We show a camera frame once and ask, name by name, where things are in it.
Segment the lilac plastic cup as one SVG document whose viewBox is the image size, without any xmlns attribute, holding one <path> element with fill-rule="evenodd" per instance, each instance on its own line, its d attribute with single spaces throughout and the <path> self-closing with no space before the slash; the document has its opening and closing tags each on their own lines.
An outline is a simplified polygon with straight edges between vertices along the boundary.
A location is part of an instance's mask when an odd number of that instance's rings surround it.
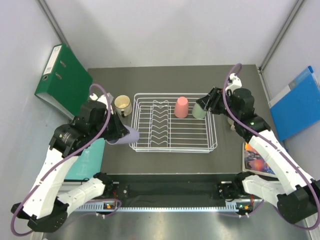
<svg viewBox="0 0 320 240">
<path fill-rule="evenodd" d="M 134 144 L 136 143 L 139 138 L 140 138 L 140 133 L 127 125 L 124 125 L 124 127 L 129 131 L 129 133 L 127 135 L 125 135 L 124 137 L 121 137 L 117 140 L 110 140 L 110 141 L 106 141 L 109 145 L 125 145 L 125 144 Z"/>
</svg>

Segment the sage green cup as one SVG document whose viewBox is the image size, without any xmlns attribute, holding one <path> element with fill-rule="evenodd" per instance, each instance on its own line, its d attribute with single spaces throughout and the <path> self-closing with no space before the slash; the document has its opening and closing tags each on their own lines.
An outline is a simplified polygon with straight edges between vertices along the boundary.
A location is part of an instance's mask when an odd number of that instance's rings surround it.
<svg viewBox="0 0 320 240">
<path fill-rule="evenodd" d="M 207 115 L 207 111 L 203 110 L 198 103 L 195 103 L 192 108 L 192 116 L 195 119 L 204 119 Z"/>
</svg>

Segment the pink plastic cup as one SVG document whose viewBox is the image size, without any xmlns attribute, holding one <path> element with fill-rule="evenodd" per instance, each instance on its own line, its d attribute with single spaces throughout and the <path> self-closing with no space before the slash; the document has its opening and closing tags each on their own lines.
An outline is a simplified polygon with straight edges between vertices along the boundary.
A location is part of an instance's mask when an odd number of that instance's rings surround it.
<svg viewBox="0 0 320 240">
<path fill-rule="evenodd" d="M 177 118 L 186 118 L 189 113 L 189 101 L 186 97 L 181 96 L 177 99 L 174 108 L 174 115 Z"/>
</svg>

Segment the cream mug black handle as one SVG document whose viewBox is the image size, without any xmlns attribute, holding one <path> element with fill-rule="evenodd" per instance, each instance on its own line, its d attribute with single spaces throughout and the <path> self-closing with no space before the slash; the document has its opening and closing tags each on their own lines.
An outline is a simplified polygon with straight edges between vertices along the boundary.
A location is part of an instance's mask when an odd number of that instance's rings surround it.
<svg viewBox="0 0 320 240">
<path fill-rule="evenodd" d="M 117 113 L 123 118 L 129 116 L 133 111 L 132 102 L 127 95 L 119 95 L 116 97 L 114 100 L 114 106 Z"/>
</svg>

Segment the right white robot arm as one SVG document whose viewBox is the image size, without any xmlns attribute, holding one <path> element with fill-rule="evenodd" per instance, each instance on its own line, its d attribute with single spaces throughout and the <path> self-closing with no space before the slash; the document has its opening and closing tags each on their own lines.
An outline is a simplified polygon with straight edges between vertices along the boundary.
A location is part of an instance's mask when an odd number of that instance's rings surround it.
<svg viewBox="0 0 320 240">
<path fill-rule="evenodd" d="M 290 224 L 320 213 L 320 182 L 303 171 L 278 142 L 267 122 L 255 113 L 250 90 L 214 87 L 195 106 L 233 119 L 236 133 L 253 147 L 275 174 L 268 181 L 252 172 L 236 175 L 233 192 L 239 198 L 255 195 L 270 203 Z"/>
</svg>

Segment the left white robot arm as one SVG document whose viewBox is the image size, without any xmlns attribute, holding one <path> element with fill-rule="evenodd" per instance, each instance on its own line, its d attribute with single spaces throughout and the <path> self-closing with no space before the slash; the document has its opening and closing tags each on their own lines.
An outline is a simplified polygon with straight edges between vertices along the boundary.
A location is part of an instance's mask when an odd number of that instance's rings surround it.
<svg viewBox="0 0 320 240">
<path fill-rule="evenodd" d="M 114 181 L 102 172 L 68 192 L 59 193 L 70 168 L 99 139 L 110 145 L 130 144 L 139 139 L 139 133 L 123 124 L 108 102 L 88 100 L 70 123 L 55 129 L 31 191 L 22 202 L 12 206 L 14 235 L 19 236 L 14 229 L 16 218 L 27 220 L 31 232 L 53 233 L 80 206 L 113 199 Z"/>
</svg>

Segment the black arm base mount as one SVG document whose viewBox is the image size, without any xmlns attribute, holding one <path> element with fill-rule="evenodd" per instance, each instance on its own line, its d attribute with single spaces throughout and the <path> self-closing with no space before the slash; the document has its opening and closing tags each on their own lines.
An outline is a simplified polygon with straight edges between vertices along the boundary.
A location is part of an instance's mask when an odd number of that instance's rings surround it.
<svg viewBox="0 0 320 240">
<path fill-rule="evenodd" d="M 209 207 L 246 194 L 235 173 L 107 174 L 97 200 L 116 198 L 124 207 Z"/>
</svg>

